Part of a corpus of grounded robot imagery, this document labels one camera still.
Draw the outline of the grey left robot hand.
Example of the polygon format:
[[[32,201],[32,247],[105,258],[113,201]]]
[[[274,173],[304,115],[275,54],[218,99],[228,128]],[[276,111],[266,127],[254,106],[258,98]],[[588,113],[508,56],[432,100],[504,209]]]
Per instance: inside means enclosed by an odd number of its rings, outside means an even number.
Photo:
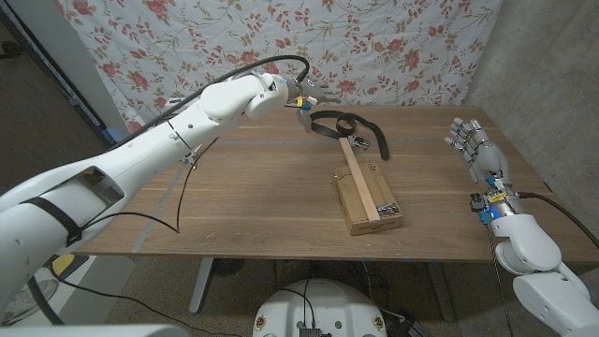
[[[323,105],[325,103],[340,103],[341,99],[336,96],[325,83],[318,82],[307,76],[303,81],[295,80],[290,86],[293,92],[289,92],[290,98],[297,101],[302,100],[301,105],[309,103],[309,98],[314,100],[312,105]],[[312,119],[310,113],[302,108],[297,108],[296,116],[307,133],[312,132]]]

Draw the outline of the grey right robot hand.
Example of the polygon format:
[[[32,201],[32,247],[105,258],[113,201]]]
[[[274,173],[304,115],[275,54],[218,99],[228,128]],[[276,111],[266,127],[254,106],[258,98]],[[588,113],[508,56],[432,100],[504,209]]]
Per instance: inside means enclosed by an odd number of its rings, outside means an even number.
[[[475,185],[486,191],[488,177],[493,177],[504,186],[511,186],[510,169],[500,147],[490,140],[486,131],[476,120],[464,121],[455,118],[450,136],[445,142],[453,148],[467,168]]]

